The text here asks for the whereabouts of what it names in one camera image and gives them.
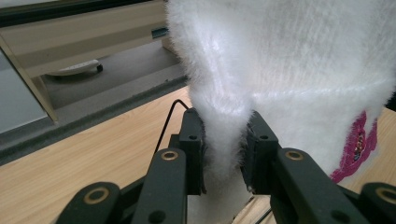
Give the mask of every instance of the pink embroidery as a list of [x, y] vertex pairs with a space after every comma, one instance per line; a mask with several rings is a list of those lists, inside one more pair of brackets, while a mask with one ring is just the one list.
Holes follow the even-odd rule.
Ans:
[[370, 131], [369, 136], [366, 137], [366, 131], [364, 130], [366, 120], [366, 112], [363, 112], [352, 125], [351, 132], [344, 146], [340, 168], [331, 174], [331, 179], [335, 183], [340, 182], [346, 176], [353, 175], [376, 147], [377, 121], [375, 120], [373, 129]]

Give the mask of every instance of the wooden table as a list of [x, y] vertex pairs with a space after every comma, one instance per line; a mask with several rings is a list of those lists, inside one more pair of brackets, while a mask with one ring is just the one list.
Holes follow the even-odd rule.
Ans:
[[[123, 188], [144, 175], [176, 99], [190, 105], [187, 89], [181, 89], [1, 166], [0, 223], [51, 223], [81, 188], [97, 181]], [[167, 146], [171, 133], [178, 133], [183, 112], [181, 106], [175, 110], [162, 147]], [[362, 174], [346, 183], [348, 188], [359, 190], [372, 181], [396, 185], [394, 112], [384, 110], [378, 135], [379, 155]], [[234, 223], [254, 223], [266, 201], [259, 198], [250, 203]]]

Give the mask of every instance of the fluffy white cloth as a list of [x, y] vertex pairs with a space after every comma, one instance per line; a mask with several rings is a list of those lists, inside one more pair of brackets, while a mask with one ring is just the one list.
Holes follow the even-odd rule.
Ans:
[[208, 145], [209, 195], [189, 204], [200, 211], [191, 223], [230, 221], [246, 202], [242, 187], [229, 191], [252, 110], [330, 175], [357, 117], [366, 112], [369, 133], [394, 90], [394, 1], [170, 0], [167, 10]]

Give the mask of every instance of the wire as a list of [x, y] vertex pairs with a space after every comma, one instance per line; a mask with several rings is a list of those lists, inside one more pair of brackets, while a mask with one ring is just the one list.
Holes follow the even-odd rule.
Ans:
[[265, 220], [266, 217], [268, 217], [268, 215], [270, 215], [272, 209], [269, 208], [264, 215], [262, 215], [262, 217], [259, 218], [259, 220], [257, 220], [257, 222], [255, 224], [260, 224], [263, 220]]
[[175, 106], [176, 106], [177, 104], [183, 105], [184, 108], [185, 108], [186, 110], [190, 109], [190, 108], [189, 108], [186, 104], [184, 104], [184, 102], [181, 101], [180, 99], [177, 99], [177, 100], [175, 100], [175, 101], [172, 103], [171, 109], [169, 110], [169, 113], [168, 113], [168, 117], [166, 118], [166, 122], [165, 122], [165, 124], [163, 125], [163, 131], [161, 132], [160, 138], [158, 139], [157, 146], [155, 147], [154, 154], [155, 154], [155, 153], [158, 151], [158, 149], [160, 148], [161, 141], [163, 140], [163, 135], [165, 134], [166, 128], [168, 127], [169, 120], [171, 119], [172, 113], [173, 113], [173, 111], [174, 111], [174, 109], [175, 109]]

